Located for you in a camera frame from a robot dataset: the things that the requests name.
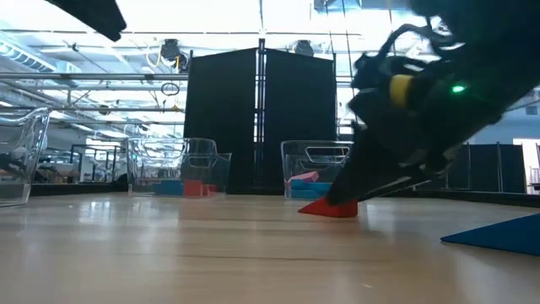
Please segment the blue wedge block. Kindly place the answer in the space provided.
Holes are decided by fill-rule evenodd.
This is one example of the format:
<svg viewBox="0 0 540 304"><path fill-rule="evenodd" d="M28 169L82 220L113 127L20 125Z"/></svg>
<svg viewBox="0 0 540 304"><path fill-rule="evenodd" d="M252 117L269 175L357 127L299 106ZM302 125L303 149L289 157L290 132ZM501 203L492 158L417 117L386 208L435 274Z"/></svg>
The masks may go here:
<svg viewBox="0 0 540 304"><path fill-rule="evenodd" d="M443 236L440 240L540 257L540 214Z"/></svg>

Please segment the black ceiling reel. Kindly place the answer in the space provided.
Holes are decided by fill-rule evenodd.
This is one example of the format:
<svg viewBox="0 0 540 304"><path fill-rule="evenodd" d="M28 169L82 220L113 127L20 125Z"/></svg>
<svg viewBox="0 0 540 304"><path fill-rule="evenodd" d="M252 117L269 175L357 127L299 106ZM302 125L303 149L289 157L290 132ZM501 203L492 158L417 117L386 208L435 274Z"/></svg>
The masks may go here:
<svg viewBox="0 0 540 304"><path fill-rule="evenodd" d="M182 52L177 39L165 39L160 46L159 56L161 62L178 73L183 73L188 70L189 56Z"/></svg>
<svg viewBox="0 0 540 304"><path fill-rule="evenodd" d="M294 45L293 52L295 54L307 56L307 57L313 57L314 56L314 50L311 47L311 42L309 40L298 40L296 41L296 44Z"/></svg>

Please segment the large clear plastic bin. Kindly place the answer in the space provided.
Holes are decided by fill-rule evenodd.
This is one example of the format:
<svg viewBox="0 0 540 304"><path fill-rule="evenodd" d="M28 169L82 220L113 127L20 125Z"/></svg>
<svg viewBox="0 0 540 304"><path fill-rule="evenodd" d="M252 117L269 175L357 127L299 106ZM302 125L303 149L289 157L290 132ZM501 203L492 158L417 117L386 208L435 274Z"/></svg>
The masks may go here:
<svg viewBox="0 0 540 304"><path fill-rule="evenodd" d="M0 208L28 202L50 110L0 108Z"/></svg>

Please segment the black folding partition screen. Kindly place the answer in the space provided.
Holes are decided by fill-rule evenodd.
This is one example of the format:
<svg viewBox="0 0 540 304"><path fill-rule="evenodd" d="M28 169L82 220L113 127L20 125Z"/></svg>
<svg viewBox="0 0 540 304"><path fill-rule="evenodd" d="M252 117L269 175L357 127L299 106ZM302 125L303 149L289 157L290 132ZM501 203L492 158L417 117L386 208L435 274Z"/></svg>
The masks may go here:
<svg viewBox="0 0 540 304"><path fill-rule="evenodd" d="M184 135L232 155L228 194L284 192L281 143L337 139L330 59L257 47L191 61Z"/></svg>

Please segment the blue cylinder block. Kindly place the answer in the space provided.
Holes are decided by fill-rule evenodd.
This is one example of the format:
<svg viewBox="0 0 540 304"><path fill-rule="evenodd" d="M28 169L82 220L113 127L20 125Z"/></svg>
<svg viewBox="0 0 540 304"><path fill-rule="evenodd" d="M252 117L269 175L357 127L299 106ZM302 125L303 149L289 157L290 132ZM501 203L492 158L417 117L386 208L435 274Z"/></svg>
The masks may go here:
<svg viewBox="0 0 540 304"><path fill-rule="evenodd" d="M184 185L180 180L162 180L153 185L155 195L159 196L177 196L184 195Z"/></svg>

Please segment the small yellow tag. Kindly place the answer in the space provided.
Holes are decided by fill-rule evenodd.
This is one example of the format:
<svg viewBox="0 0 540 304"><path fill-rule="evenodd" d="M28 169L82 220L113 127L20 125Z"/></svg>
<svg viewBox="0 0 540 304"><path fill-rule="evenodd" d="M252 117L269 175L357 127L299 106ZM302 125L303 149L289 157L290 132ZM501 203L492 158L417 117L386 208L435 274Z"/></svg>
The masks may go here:
<svg viewBox="0 0 540 304"><path fill-rule="evenodd" d="M408 92L413 83L414 76L397 74L389 83L389 96L393 105L405 108L408 105Z"/></svg>

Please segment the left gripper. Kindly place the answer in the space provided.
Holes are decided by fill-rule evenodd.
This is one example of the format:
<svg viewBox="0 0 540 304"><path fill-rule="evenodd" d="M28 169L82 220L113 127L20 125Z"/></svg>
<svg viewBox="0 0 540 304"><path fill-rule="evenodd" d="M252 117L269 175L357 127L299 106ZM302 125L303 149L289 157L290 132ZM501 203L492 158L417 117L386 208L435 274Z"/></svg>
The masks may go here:
<svg viewBox="0 0 540 304"><path fill-rule="evenodd" d="M46 0L91 29L108 38L119 41L127 23L116 0Z"/></svg>

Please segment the small clear plastic bin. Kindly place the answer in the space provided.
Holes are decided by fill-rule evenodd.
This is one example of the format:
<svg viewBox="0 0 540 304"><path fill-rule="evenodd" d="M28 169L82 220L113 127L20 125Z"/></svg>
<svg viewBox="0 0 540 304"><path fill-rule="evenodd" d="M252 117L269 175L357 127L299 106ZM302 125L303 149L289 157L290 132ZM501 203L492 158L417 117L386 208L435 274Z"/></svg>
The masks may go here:
<svg viewBox="0 0 540 304"><path fill-rule="evenodd" d="M127 141L128 192L134 196L159 196L153 185L162 180L200 180L227 193L231 153L219 153L208 138L130 138ZM177 196L159 196L187 198Z"/></svg>
<svg viewBox="0 0 540 304"><path fill-rule="evenodd" d="M348 161L353 143L329 140L287 140L281 143L284 196L290 199L288 179L292 176L317 171L317 182L330 182Z"/></svg>

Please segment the black partition fence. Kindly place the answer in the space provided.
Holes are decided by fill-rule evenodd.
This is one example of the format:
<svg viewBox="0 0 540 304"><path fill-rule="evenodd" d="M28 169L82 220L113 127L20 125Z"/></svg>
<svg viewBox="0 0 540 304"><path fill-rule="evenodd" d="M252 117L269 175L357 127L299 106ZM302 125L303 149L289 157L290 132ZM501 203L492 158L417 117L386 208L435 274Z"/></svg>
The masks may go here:
<svg viewBox="0 0 540 304"><path fill-rule="evenodd" d="M523 149L514 144L464 144L438 188L487 193L527 192Z"/></svg>

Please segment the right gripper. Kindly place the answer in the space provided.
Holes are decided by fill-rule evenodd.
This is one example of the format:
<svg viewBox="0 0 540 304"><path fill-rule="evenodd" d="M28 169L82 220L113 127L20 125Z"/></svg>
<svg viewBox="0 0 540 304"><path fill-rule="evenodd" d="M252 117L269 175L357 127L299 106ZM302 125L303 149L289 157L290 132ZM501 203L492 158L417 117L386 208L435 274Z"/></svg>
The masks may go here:
<svg viewBox="0 0 540 304"><path fill-rule="evenodd" d="M351 85L358 94L349 106L365 128L351 123L353 145L326 194L330 205L382 197L441 177L453 150L496 122L508 106L507 93L494 92L509 74L505 59L423 62L364 54L354 66ZM397 74L414 76L405 108L389 96Z"/></svg>

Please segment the red wedge block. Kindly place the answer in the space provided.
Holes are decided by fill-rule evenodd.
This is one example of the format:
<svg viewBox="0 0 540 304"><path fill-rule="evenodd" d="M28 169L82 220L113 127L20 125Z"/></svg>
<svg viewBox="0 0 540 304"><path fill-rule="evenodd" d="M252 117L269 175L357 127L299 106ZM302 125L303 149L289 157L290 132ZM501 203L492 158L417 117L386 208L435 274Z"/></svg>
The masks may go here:
<svg viewBox="0 0 540 304"><path fill-rule="evenodd" d="M330 205L326 198L318 198L300 208L298 212L330 218L353 218L358 215L358 200L352 199L345 204Z"/></svg>

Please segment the red cylinder block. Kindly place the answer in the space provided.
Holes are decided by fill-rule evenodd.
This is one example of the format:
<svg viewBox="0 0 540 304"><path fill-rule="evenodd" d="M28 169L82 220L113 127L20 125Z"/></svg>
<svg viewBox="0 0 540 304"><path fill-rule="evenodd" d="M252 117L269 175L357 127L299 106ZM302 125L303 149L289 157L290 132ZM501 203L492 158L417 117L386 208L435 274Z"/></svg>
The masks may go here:
<svg viewBox="0 0 540 304"><path fill-rule="evenodd" d="M200 180L185 180L183 182L183 196L198 198L203 195L203 182Z"/></svg>

